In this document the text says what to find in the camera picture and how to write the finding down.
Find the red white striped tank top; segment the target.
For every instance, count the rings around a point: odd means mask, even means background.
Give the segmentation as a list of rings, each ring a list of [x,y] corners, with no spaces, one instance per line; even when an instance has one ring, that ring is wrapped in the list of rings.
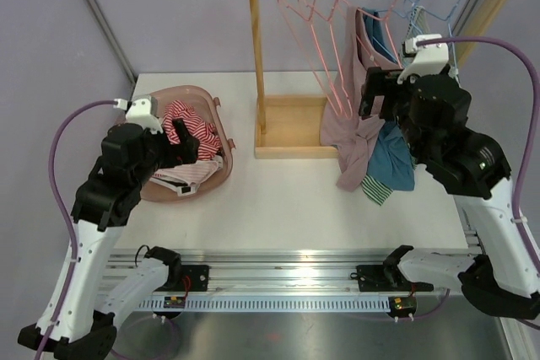
[[[191,105],[179,100],[172,101],[165,107],[162,121],[162,127],[172,144],[181,143],[176,129],[173,127],[173,123],[177,120],[183,120],[189,134],[200,142],[197,150],[197,161],[194,164],[161,169],[154,174],[152,181],[169,183],[174,187],[198,188],[224,167],[223,145],[216,126],[205,121]]]

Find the black white striped tank top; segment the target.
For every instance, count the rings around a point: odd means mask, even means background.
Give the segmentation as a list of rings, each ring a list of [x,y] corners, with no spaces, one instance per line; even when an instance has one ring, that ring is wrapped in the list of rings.
[[[210,160],[198,160],[195,164],[159,169],[150,180],[174,191],[178,196],[190,196],[196,194],[201,184],[223,167],[223,158],[216,155]]]

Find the mauve pink tank top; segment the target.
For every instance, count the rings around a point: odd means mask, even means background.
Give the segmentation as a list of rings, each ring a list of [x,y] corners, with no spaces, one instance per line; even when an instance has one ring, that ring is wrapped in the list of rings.
[[[355,191],[367,174],[379,131],[385,123],[379,118],[382,97],[375,99],[371,117],[365,120],[359,117],[367,69],[380,67],[383,70],[394,70],[398,65],[372,46],[365,28],[364,15],[354,6],[347,8],[345,51],[339,57],[339,65],[340,70],[333,83],[337,93],[332,98],[338,99],[344,112],[352,116],[339,116],[327,105],[321,119],[320,144],[337,149],[337,161],[341,170],[337,187],[344,191]]]

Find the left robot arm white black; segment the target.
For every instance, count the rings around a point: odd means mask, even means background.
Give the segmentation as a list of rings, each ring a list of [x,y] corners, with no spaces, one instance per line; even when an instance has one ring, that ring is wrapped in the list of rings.
[[[177,144],[171,144],[166,133],[135,123],[108,131],[67,217],[72,234],[61,277],[44,314],[19,332],[21,346],[37,355],[50,352],[56,359],[104,359],[144,298],[181,284],[180,254],[155,246],[102,303],[96,300],[106,264],[143,186],[157,170],[197,159],[199,141],[184,121],[174,120],[173,128]]]

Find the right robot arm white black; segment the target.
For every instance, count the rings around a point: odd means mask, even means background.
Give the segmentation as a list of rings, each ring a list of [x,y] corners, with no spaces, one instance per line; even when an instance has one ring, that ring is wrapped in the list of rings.
[[[461,292],[484,314],[537,320],[539,273],[521,238],[526,230],[512,217],[510,165],[501,146],[467,128],[472,96],[454,78],[399,76],[397,69],[369,68],[359,116],[366,118],[382,99],[379,117],[398,125],[417,163],[453,197],[482,251],[452,255],[401,245],[383,262],[385,284],[443,287]]]

